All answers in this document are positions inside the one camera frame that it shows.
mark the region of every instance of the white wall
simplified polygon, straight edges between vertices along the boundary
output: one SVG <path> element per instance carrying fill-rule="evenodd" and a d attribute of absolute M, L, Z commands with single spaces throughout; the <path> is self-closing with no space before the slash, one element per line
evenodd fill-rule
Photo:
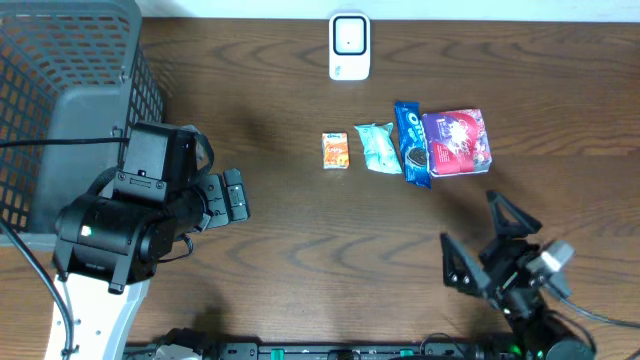
<path fill-rule="evenodd" d="M 640 0 L 136 0 L 144 16 L 640 22 Z"/>

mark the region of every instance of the wood grain surface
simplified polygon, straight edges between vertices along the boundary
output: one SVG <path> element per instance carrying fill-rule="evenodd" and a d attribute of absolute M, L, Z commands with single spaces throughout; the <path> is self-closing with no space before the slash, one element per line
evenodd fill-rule
<path fill-rule="evenodd" d="M 242 170 L 253 216 L 194 236 L 192 257 L 160 266 L 131 341 L 174 327 L 267 342 L 504 330 L 486 303 L 442 285 L 438 235 L 486 245 L 488 189 L 543 222 L 534 241 L 575 246 L 575 302 L 640 320 L 638 25 L 377 21 L 361 82 L 329 79 L 327 33 L 325 21 L 145 20 L 169 121 L 209 137 L 215 171 Z M 490 172 L 428 191 L 368 171 L 353 125 L 395 123 L 397 99 L 481 108 Z M 348 170 L 322 170 L 326 131 L 349 133 Z M 0 249 L 0 284 L 0 359 L 41 358 L 51 298 L 13 249 Z M 588 327 L 599 359 L 640 348 L 639 331 L 550 301 Z"/>

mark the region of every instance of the small orange snack package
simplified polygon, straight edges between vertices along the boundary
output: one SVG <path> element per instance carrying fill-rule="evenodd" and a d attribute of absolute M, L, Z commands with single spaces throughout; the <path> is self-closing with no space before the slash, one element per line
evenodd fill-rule
<path fill-rule="evenodd" d="M 322 157 L 325 169 L 349 167 L 349 144 L 347 133 L 322 134 Z"/>

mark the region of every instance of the gray plastic basket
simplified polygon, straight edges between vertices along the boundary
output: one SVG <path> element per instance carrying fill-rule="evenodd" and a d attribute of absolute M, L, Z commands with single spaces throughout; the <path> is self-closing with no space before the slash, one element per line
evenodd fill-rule
<path fill-rule="evenodd" d="M 127 136 L 161 122 L 133 0 L 0 1 L 0 141 Z M 0 149 L 0 212 L 52 250 L 62 207 L 122 162 L 118 144 Z M 1 244 L 8 244 L 0 238 Z"/>

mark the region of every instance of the wire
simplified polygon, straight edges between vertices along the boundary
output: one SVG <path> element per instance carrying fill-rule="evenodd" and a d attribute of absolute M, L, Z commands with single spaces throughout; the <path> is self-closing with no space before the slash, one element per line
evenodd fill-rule
<path fill-rule="evenodd" d="M 572 303 L 571 301 L 567 300 L 567 299 L 560 299 L 560 301 L 562 301 L 563 304 L 567 305 L 568 307 L 570 307 L 571 309 L 575 310 L 578 314 L 587 317 L 591 320 L 595 320 L 595 321 L 601 321 L 605 324 L 609 324 L 609 325 L 616 325 L 616 326 L 622 326 L 622 327 L 628 327 L 628 328 L 634 328 L 634 329 L 640 329 L 640 323 L 635 322 L 635 321 L 625 321 L 625 320 L 617 320 L 617 319 L 609 319 L 608 317 L 604 316 L 604 315 L 599 315 L 599 314 L 595 314 L 592 313 L 591 311 L 580 307 L 574 303 Z"/>
<path fill-rule="evenodd" d="M 164 264 L 164 263 L 172 262 L 172 261 L 175 261 L 175 260 L 178 260 L 178 259 L 183 259 L 183 258 L 186 258 L 187 256 L 191 255 L 191 253 L 193 253 L 193 241 L 191 240 L 189 235 L 182 234 L 182 236 L 180 236 L 178 238 L 178 240 L 176 240 L 176 241 L 180 241 L 180 240 L 184 240 L 185 244 L 187 244 L 187 249 L 189 249 L 189 252 L 187 252 L 184 255 L 176 256 L 176 257 L 171 258 L 171 259 L 158 260 L 159 264 Z"/>
<path fill-rule="evenodd" d="M 53 281 L 49 277 L 49 274 L 47 274 L 47 272 L 44 270 L 42 265 L 38 262 L 38 259 L 36 259 L 36 257 L 29 250 L 29 248 L 24 243 L 24 241 L 20 239 L 18 234 L 16 234 L 16 232 L 11 228 L 9 223 L 1 216 L 0 216 L 0 228 L 2 228 L 2 231 L 5 233 L 5 235 L 7 235 L 9 240 L 11 240 L 11 242 L 18 248 L 18 250 L 20 250 L 22 255 L 24 255 L 24 257 L 27 259 L 27 262 L 29 262 L 29 264 L 36 271 L 36 273 L 40 277 L 40 280 L 44 282 L 44 285 L 47 287 L 47 290 L 49 290 L 49 293 L 53 297 L 53 301 L 58 306 L 58 309 L 60 310 L 60 314 L 62 314 L 62 320 L 64 321 L 64 329 L 66 332 L 64 349 L 62 349 L 61 355 L 63 359 L 68 360 L 74 351 L 73 350 L 73 324 L 71 321 L 71 315 L 69 314 L 69 309 L 67 309 L 67 307 L 65 306 L 64 301 L 62 300 L 62 296 L 60 296 L 60 293 L 58 292 L 55 285 L 53 284 Z"/>
<path fill-rule="evenodd" d="M 445 334 L 445 333 L 431 333 L 429 334 L 424 340 L 422 340 L 422 343 L 420 343 L 420 353 L 423 355 L 427 355 L 424 353 L 424 347 L 436 336 L 440 336 L 440 337 L 445 337 L 447 338 L 449 341 L 451 341 L 451 343 L 453 344 L 453 346 L 456 347 L 456 349 L 458 349 L 458 351 L 460 352 L 460 354 L 462 354 L 462 358 L 466 358 L 466 353 L 464 351 L 462 351 L 462 348 L 460 348 L 460 345 L 458 345 L 457 342 L 455 342 L 453 340 L 453 338 L 451 336 L 449 336 L 449 334 Z"/>
<path fill-rule="evenodd" d="M 107 143 L 129 143 L 128 138 L 95 138 L 95 139 L 43 139 L 43 140 L 18 140 L 0 142 L 0 148 L 30 145 L 89 145 Z"/>
<path fill-rule="evenodd" d="M 591 346 L 591 351 L 593 351 L 593 355 L 598 353 L 598 348 L 596 346 L 596 341 L 593 339 L 593 335 L 591 335 L 591 333 L 584 326 L 578 324 L 574 320 L 571 320 L 568 316 L 566 316 L 564 314 L 561 314 L 561 313 L 559 313 L 557 311 L 554 311 L 554 310 L 550 310 L 548 312 L 548 315 L 555 316 L 555 317 L 559 318 L 560 320 L 564 320 L 564 321 L 568 322 L 569 324 L 571 324 L 576 329 L 580 330 L 584 334 L 584 336 L 587 338 L 587 340 L 589 340 L 589 346 Z"/>

